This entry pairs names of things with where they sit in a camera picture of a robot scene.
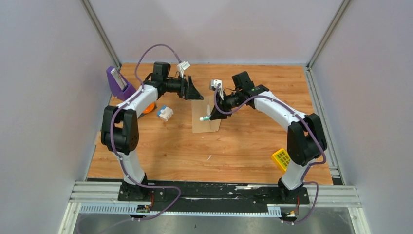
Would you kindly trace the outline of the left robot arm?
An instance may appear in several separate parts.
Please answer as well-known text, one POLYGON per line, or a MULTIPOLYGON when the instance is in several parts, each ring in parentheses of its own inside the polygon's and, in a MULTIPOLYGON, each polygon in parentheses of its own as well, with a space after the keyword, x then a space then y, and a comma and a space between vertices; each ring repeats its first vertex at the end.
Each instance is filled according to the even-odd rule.
POLYGON ((185 100, 202 100, 191 76, 184 71, 190 67, 187 61, 177 65, 178 77, 169 77, 171 65, 155 62, 150 73, 137 91, 117 106, 104 109, 101 128, 101 143, 113 152, 120 164, 123 181, 118 199, 120 201, 144 201, 149 196, 146 173, 142 169, 137 153, 139 142, 138 116, 164 93, 176 93, 185 100))

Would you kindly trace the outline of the green white glue stick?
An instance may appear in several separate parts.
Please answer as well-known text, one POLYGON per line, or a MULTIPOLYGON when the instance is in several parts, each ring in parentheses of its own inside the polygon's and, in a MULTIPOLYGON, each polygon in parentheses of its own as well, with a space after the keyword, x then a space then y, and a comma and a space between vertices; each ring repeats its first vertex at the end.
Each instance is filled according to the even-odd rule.
POLYGON ((199 118, 200 121, 210 121, 210 116, 204 116, 199 118))

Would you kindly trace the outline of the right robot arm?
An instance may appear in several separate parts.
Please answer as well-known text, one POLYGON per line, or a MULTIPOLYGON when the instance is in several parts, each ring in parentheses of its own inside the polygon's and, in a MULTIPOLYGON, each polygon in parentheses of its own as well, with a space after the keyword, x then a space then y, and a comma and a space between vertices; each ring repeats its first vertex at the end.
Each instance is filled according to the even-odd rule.
POLYGON ((326 162, 327 142, 320 117, 300 112, 277 98, 266 86, 255 85, 248 72, 232 77, 235 89, 228 95, 223 82, 213 79, 214 107, 209 117, 202 120, 226 119, 247 105, 276 121, 287 133, 286 151, 290 156, 286 172, 272 193, 283 203, 291 203, 304 186, 304 178, 311 166, 326 162))

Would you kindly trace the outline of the brown paper envelope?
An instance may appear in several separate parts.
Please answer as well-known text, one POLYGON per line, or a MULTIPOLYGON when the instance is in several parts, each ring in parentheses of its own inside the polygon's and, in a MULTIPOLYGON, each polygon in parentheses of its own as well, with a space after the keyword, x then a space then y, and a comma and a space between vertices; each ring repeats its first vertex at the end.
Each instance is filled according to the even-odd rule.
POLYGON ((219 131, 221 121, 210 120, 214 102, 211 97, 191 102, 192 132, 212 133, 219 131))

